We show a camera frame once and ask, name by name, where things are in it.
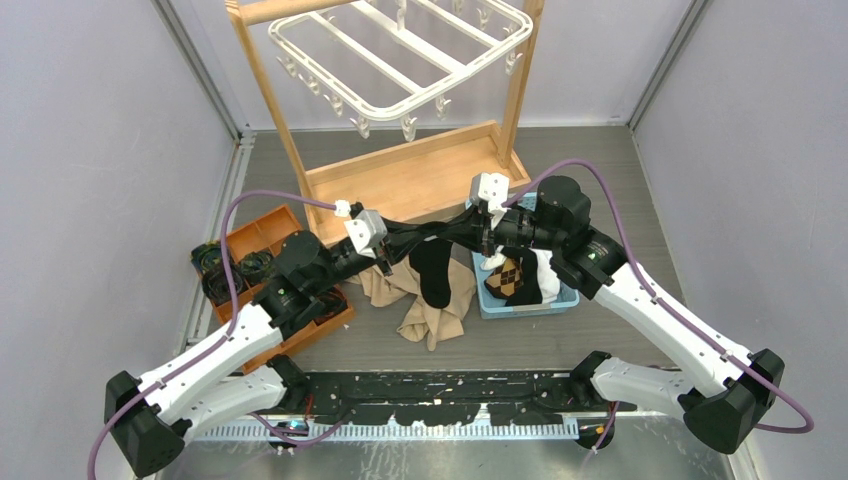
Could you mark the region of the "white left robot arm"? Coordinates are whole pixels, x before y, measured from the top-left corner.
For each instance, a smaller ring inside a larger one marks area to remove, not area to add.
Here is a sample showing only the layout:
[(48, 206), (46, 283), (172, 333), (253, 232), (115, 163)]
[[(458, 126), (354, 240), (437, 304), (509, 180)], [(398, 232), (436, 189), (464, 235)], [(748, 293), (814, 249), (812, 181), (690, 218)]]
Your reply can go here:
[(365, 212), (345, 227), (346, 237), (332, 246), (307, 230), (291, 233), (271, 262), (265, 286), (247, 304), (236, 305), (214, 334), (139, 377), (120, 371), (107, 381), (101, 434), (112, 437), (136, 476), (163, 470), (204, 429), (235, 417), (235, 407), (243, 414), (272, 406), (298, 412), (307, 389), (284, 375), (284, 363), (260, 369), (236, 393), (221, 381), (324, 315), (325, 291), (373, 266), (391, 270), (450, 228), (442, 221), (370, 221)]

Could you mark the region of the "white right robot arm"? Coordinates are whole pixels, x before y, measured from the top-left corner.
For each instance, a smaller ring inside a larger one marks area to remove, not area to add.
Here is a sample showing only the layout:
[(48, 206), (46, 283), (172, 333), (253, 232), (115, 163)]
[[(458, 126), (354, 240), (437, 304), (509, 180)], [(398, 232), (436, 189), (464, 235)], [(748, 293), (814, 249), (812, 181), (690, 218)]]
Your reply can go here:
[(584, 410), (621, 401), (681, 420), (702, 443), (735, 452), (775, 402), (785, 363), (720, 334), (669, 296), (624, 247), (590, 224), (590, 199), (567, 176), (538, 187), (534, 208), (497, 208), (507, 191), (481, 174), (462, 214), (439, 225), (441, 239), (489, 254), (498, 246), (548, 250), (557, 278), (616, 313), (679, 368), (677, 376), (595, 351), (572, 371), (571, 397)]

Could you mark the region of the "white plastic clip hanger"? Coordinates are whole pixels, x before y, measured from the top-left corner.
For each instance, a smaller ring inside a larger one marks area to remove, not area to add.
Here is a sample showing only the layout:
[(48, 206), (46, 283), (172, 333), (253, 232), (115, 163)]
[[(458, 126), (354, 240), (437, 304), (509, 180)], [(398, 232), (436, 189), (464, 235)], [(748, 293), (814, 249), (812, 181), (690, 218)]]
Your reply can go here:
[(512, 74), (534, 22), (505, 1), (354, 1), (270, 23), (284, 71), (366, 138), (375, 123), (416, 135), (447, 117), (450, 92), (490, 65)]

